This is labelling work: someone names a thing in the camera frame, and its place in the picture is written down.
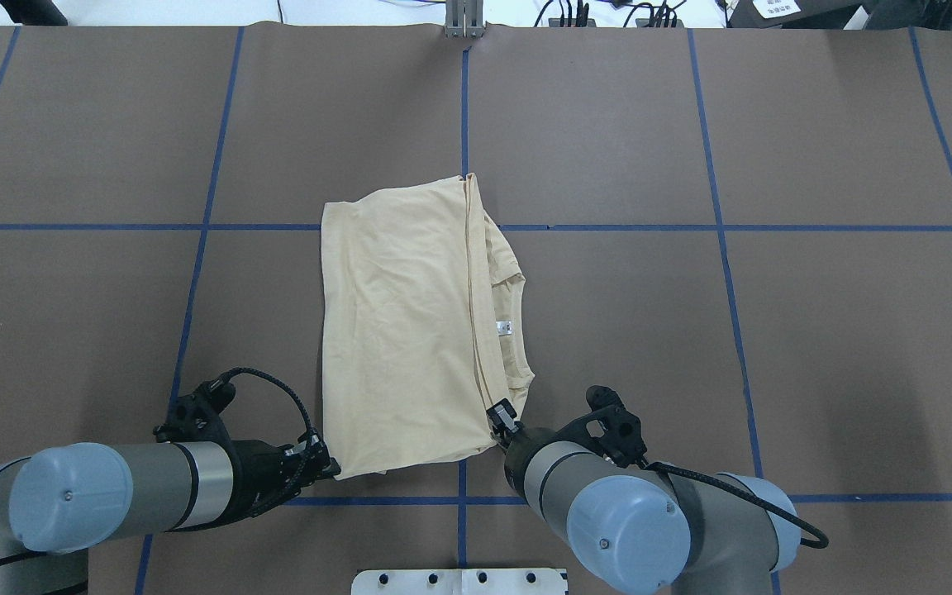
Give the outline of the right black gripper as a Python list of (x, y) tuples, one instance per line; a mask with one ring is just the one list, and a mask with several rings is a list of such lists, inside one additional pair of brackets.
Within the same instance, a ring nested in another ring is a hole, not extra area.
[(505, 452), (505, 470), (525, 470), (540, 449), (552, 443), (555, 430), (527, 426), (516, 415), (509, 399), (500, 400), (486, 410), (494, 440)]

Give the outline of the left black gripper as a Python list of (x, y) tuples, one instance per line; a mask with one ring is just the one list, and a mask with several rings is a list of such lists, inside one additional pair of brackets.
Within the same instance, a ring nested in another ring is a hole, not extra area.
[(230, 505), (232, 520), (264, 515), (298, 497), (304, 488), (341, 472), (317, 431), (306, 431), (295, 445), (234, 440), (233, 448), (237, 466)]

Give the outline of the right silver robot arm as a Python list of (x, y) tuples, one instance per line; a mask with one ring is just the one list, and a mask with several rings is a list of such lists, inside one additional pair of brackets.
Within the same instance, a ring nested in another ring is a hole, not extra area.
[(558, 430), (527, 426), (507, 399), (487, 410), (518, 497), (584, 568), (623, 594), (770, 594), (798, 550), (827, 535), (766, 479), (647, 459), (638, 416), (610, 388)]

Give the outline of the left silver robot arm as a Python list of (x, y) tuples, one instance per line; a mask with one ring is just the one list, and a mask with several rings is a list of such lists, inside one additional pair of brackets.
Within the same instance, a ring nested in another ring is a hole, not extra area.
[(19, 457), (0, 464), (0, 594), (86, 594), (96, 545), (234, 524), (339, 473), (314, 434), (298, 445), (75, 443)]

